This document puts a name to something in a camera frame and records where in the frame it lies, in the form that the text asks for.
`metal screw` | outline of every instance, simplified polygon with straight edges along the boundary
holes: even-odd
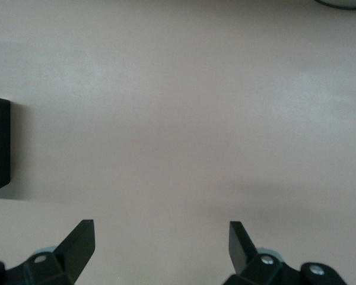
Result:
[[[40,263],[40,262],[43,262],[45,260],[46,260],[46,256],[45,255],[40,255],[40,256],[38,256],[38,257],[36,257],[34,259],[34,263]]]
[[[325,271],[318,265],[311,265],[310,271],[316,275],[325,275]]]
[[[261,257],[261,261],[262,261],[263,263],[269,264],[269,265],[272,265],[272,264],[274,263],[273,258],[271,258],[271,257],[268,256],[268,255],[263,255],[263,256]]]

